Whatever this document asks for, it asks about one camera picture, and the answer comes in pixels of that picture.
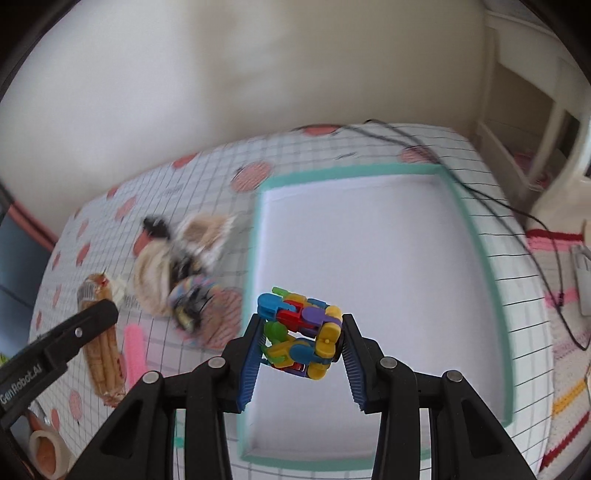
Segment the left hand with taped fingers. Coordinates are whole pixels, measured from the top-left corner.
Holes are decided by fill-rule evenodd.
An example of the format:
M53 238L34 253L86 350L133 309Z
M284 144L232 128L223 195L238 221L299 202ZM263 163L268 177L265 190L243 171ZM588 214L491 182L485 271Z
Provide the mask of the left hand with taped fingers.
M31 435L28 440L30 460L44 479L65 479L74 456L57 431L45 425L32 411L26 413Z

